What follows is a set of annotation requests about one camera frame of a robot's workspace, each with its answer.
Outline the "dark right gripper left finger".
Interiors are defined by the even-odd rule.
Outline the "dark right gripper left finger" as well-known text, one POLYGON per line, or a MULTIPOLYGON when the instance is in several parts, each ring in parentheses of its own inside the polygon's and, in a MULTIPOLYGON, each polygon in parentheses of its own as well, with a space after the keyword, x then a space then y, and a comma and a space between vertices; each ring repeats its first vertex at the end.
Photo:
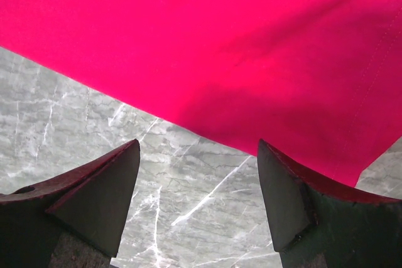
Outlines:
POLYGON ((1 195, 2 267, 109 267, 140 162, 137 140, 46 181, 1 195))

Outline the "bright red t-shirt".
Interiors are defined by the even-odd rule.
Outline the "bright red t-shirt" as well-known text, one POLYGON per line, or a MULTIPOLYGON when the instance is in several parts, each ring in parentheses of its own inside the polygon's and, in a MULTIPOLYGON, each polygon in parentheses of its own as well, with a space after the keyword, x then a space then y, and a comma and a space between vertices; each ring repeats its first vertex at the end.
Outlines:
POLYGON ((401 137, 401 0, 1 0, 1 46, 350 186, 401 137))

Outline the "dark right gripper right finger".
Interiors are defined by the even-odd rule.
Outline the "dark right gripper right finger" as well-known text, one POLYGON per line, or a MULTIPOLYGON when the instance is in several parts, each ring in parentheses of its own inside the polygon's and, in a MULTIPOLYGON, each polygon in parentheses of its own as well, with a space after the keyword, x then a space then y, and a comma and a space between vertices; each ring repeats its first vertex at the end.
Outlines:
POLYGON ((283 267, 400 267, 401 201, 334 181, 258 145, 258 173, 283 267))

